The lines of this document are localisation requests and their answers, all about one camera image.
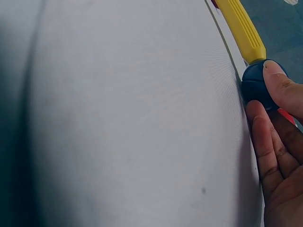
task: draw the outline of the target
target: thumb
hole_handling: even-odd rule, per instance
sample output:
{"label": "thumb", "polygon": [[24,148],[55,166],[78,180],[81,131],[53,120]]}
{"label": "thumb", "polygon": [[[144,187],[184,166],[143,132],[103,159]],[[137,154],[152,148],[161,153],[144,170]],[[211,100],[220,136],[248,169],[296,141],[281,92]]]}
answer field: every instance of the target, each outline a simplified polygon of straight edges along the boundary
{"label": "thumb", "polygon": [[263,77],[274,102],[291,115],[303,119],[303,85],[294,83],[271,60],[264,62]]}

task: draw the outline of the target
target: white surface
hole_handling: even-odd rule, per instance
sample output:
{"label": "white surface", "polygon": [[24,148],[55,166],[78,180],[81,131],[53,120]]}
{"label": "white surface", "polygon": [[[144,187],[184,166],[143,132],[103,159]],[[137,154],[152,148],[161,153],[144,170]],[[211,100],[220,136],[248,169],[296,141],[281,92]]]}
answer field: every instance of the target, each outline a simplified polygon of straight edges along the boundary
{"label": "white surface", "polygon": [[47,226],[259,226],[235,71],[204,1],[48,1],[30,106]]}

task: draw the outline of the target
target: finger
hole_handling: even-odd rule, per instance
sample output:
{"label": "finger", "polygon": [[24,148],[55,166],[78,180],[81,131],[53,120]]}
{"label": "finger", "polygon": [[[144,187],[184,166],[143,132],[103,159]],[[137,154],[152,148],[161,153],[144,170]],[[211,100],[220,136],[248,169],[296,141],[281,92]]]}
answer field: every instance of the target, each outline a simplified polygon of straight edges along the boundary
{"label": "finger", "polygon": [[281,141],[286,146],[288,152],[303,164],[303,134],[300,130],[284,118],[280,113],[269,114],[272,124],[277,131]]}
{"label": "finger", "polygon": [[264,62],[263,77],[274,102],[303,124],[303,85],[289,79],[274,61]]}
{"label": "finger", "polygon": [[246,107],[246,113],[251,124],[252,139],[266,203],[272,192],[283,181],[272,143],[271,123],[263,105],[258,101],[249,102]]}
{"label": "finger", "polygon": [[275,130],[273,124],[270,122],[269,116],[266,113],[264,107],[259,103],[256,102],[255,104],[252,103],[252,106],[248,108],[251,111],[249,114],[253,116],[261,115],[267,121],[269,121],[269,127],[271,132],[271,140],[273,143],[273,148],[275,151],[276,159],[278,162],[278,166],[280,172],[284,178],[289,177],[289,175],[296,170],[300,164],[298,161],[287,151],[287,148],[284,146],[283,142],[281,141],[277,131]]}
{"label": "finger", "polygon": [[271,139],[273,142],[279,169],[284,178],[288,178],[299,166],[299,162],[288,152],[274,126],[271,124]]}

